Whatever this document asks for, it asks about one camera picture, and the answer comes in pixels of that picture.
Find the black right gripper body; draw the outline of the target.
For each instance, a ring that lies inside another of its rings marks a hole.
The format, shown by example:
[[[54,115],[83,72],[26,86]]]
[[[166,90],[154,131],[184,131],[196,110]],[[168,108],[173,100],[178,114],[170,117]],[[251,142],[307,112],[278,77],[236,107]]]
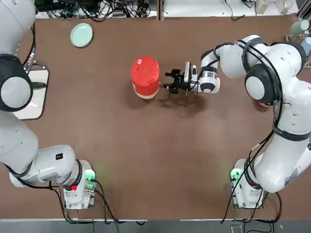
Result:
[[[189,72],[184,72],[183,75],[180,76],[178,88],[185,91],[189,91],[190,84],[191,84],[191,75],[189,74]]]

